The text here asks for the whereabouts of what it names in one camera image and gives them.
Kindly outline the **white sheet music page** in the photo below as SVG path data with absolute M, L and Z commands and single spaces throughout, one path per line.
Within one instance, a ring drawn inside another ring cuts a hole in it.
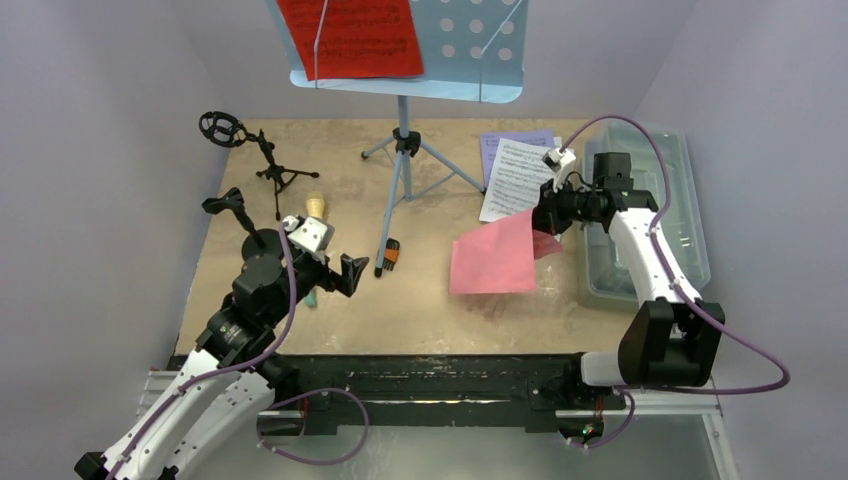
M 543 160 L 550 150 L 552 147 L 499 140 L 479 214 L 481 222 L 494 222 L 537 205 L 540 187 L 555 175 Z

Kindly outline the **black round-base mic stand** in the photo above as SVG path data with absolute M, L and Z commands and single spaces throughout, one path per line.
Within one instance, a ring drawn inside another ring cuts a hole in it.
M 202 209 L 217 215 L 230 211 L 247 236 L 241 245 L 241 258 L 249 260 L 259 255 L 271 255 L 277 259 L 283 257 L 282 242 L 277 230 L 270 228 L 257 229 L 248 215 L 243 194 L 238 187 L 233 187 L 220 197 L 209 197 L 201 203 Z

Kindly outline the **red sheet music page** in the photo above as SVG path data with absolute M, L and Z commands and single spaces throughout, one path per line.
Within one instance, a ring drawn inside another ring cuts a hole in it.
M 462 234 L 453 242 L 452 295 L 530 293 L 535 262 L 563 251 L 560 240 L 532 228 L 532 212 L 511 215 Z

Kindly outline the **beige microphone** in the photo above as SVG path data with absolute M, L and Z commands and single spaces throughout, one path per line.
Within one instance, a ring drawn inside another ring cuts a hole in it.
M 309 217 L 314 217 L 319 220 L 325 219 L 326 201 L 321 192 L 309 192 L 305 200 L 305 208 Z

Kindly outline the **purple sheet music page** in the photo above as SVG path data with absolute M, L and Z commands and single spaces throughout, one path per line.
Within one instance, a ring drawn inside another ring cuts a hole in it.
M 483 180 L 488 186 L 491 170 L 495 162 L 498 145 L 501 139 L 509 139 L 521 143 L 552 148 L 560 145 L 561 138 L 555 137 L 550 128 L 530 131 L 484 132 L 479 137 Z

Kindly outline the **blue music stand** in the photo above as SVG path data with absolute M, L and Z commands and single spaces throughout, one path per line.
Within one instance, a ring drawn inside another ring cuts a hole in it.
M 300 88 L 390 95 L 397 100 L 398 125 L 373 147 L 361 152 L 368 159 L 393 147 L 396 158 L 384 212 L 377 263 L 389 238 L 393 210 L 400 202 L 417 199 L 413 191 L 411 160 L 425 151 L 480 193 L 483 181 L 468 174 L 424 140 L 410 126 L 412 97 L 506 104 L 523 91 L 523 54 L 529 4 L 526 1 L 408 1 L 424 64 L 424 74 L 413 78 L 325 79 L 309 81 L 290 32 L 277 7 L 267 8 L 286 50 L 290 81 Z

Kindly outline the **bright red sheet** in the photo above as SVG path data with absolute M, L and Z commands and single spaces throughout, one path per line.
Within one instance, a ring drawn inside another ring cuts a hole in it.
M 309 81 L 424 74 L 408 1 L 290 0 L 277 7 Z

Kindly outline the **green microphone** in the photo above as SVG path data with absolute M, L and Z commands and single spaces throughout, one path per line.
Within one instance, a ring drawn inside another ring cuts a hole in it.
M 317 307 L 317 294 L 315 291 L 310 291 L 306 297 L 303 299 L 304 304 L 310 308 L 315 309 Z

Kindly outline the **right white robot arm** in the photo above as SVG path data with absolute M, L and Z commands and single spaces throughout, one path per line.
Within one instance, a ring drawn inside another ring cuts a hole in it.
M 569 181 L 573 157 L 564 148 L 543 155 L 553 177 L 540 188 L 532 227 L 558 235 L 575 222 L 601 225 L 627 264 L 638 311 L 616 351 L 581 355 L 561 381 L 564 399 L 584 407 L 601 387 L 705 385 L 722 337 L 721 306 L 703 301 L 676 263 L 656 200 L 634 186 L 629 155 L 596 155 L 596 177 L 580 189 Z

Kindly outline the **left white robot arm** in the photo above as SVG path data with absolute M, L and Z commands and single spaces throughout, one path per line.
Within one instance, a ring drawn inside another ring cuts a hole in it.
M 276 354 L 274 329 L 290 323 L 313 287 L 351 296 L 366 257 L 343 255 L 335 272 L 308 253 L 248 258 L 221 309 L 161 396 L 120 440 L 75 464 L 82 479 L 187 479 L 263 410 L 305 398 L 298 372 Z

